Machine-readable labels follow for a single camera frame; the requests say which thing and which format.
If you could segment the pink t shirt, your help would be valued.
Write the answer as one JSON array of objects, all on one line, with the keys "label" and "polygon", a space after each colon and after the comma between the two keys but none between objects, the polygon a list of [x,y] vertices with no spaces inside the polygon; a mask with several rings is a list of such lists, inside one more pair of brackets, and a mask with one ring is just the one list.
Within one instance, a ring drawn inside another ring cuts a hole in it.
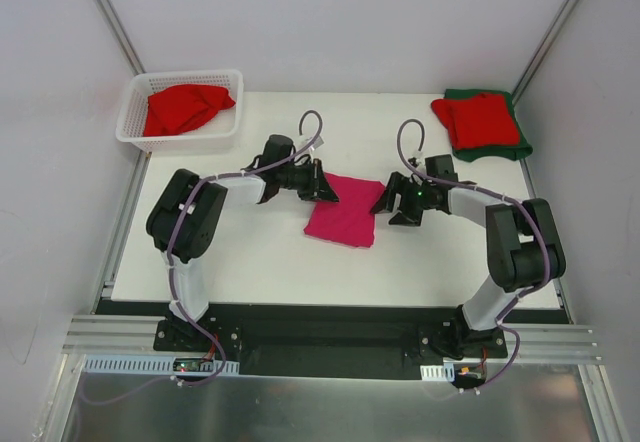
[{"label": "pink t shirt", "polygon": [[371,209],[385,190],[379,181],[327,175],[339,201],[317,202],[304,228],[306,236],[354,248],[370,248],[375,241]]}]

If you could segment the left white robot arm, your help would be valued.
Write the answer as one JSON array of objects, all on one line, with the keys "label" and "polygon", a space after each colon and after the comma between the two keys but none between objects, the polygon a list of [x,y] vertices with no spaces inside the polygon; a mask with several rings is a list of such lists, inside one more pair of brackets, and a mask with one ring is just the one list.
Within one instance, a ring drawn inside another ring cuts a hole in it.
[{"label": "left white robot arm", "polygon": [[165,186],[146,221],[146,232],[160,251],[169,276],[171,314],[182,320],[177,339],[192,351],[205,348],[212,328],[201,318],[209,308],[201,257],[213,241],[227,207],[263,204],[280,190],[299,199],[337,203],[322,162],[295,150],[292,139],[270,136],[249,166],[237,173],[201,178],[178,169]]}]

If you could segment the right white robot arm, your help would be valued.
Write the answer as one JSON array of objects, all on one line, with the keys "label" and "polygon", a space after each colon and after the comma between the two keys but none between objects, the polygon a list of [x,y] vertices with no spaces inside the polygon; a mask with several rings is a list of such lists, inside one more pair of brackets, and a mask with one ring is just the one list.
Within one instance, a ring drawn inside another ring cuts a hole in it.
[{"label": "right white robot arm", "polygon": [[[470,357],[485,345],[484,331],[499,323],[518,301],[566,270],[566,259],[549,203],[518,201],[472,182],[462,182],[449,155],[408,161],[412,174],[393,172],[370,213],[391,212],[391,225],[418,227],[425,211],[464,218],[485,230],[489,275],[458,309],[451,323],[452,350]],[[424,175],[418,172],[424,167]]]}]

